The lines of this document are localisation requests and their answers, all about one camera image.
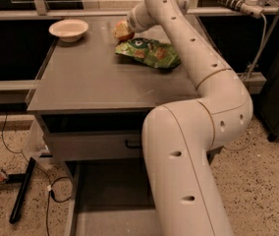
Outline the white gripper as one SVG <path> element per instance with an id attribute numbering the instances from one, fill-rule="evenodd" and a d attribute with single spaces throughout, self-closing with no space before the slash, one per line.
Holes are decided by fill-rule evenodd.
<path id="1" fill-rule="evenodd" d="M 123 20 L 116 24 L 113 33 L 115 36 L 125 36 L 129 34 L 129 27 L 131 31 L 140 33 L 156 25 L 157 22 L 148 13 L 145 3 L 140 2 L 129 12 L 127 21 Z"/>

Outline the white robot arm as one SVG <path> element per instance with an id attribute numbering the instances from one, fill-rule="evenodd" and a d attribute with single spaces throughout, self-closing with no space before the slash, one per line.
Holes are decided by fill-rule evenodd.
<path id="1" fill-rule="evenodd" d="M 186 19 L 183 2 L 143 0 L 127 17 L 133 32 L 163 28 L 197 92 L 148 113 L 143 157 L 163 236 L 234 236 L 207 155 L 245 131 L 251 96 Z"/>

